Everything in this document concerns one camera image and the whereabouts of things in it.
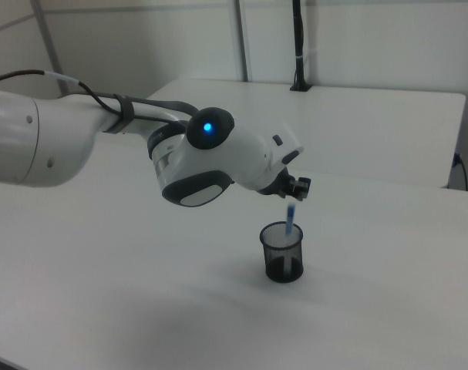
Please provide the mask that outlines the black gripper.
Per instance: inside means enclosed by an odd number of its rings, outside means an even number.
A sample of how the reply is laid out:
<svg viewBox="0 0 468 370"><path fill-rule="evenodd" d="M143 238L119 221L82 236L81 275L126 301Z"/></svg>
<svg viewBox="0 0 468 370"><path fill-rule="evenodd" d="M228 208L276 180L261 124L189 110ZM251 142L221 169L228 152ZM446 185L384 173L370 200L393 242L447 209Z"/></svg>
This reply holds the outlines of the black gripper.
<svg viewBox="0 0 468 370"><path fill-rule="evenodd" d="M287 170L282 170L267 187L258 190L261 195L277 195L281 198L290 196L298 201L303 201L308 196L311 179L307 177L299 177L298 180L288 173Z"/></svg>

